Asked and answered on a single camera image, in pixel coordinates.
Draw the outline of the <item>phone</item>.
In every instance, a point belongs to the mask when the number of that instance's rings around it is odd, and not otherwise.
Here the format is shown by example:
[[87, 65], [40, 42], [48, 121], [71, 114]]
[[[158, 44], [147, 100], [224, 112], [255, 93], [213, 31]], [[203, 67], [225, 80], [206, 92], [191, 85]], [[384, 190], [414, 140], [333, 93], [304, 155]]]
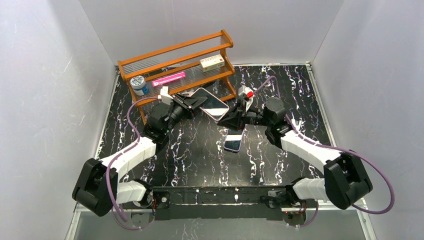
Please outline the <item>phone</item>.
[[232, 153], [238, 153], [241, 149], [243, 136], [244, 130], [228, 129], [223, 144], [224, 150]]

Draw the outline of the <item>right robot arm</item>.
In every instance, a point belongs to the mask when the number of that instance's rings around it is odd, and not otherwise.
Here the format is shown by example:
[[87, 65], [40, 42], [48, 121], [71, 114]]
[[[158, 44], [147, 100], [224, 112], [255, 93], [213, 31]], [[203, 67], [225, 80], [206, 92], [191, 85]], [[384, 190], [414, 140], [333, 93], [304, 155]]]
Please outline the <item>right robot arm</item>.
[[286, 185], [283, 199], [292, 204], [323, 200], [345, 210], [373, 190], [358, 156], [313, 143], [297, 131], [286, 112], [283, 101], [277, 97], [267, 99], [262, 110], [242, 102], [217, 124], [234, 131], [241, 131], [246, 125], [265, 126], [266, 138], [272, 145], [297, 155], [323, 173], [322, 178], [300, 177]]

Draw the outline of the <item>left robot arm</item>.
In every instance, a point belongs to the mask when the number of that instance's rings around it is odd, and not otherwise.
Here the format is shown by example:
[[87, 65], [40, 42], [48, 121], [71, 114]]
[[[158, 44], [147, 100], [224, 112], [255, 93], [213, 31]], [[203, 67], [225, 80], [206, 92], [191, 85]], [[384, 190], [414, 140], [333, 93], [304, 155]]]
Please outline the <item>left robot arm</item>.
[[142, 132], [135, 129], [136, 140], [100, 160], [88, 159], [79, 174], [72, 192], [72, 199], [102, 217], [116, 210], [123, 221], [127, 217], [122, 203], [140, 202], [145, 199], [148, 186], [140, 180], [120, 182], [132, 168], [147, 160], [169, 142], [169, 133], [182, 119], [190, 119], [197, 109], [207, 102], [206, 96], [174, 96], [160, 94], [160, 102], [150, 111]]

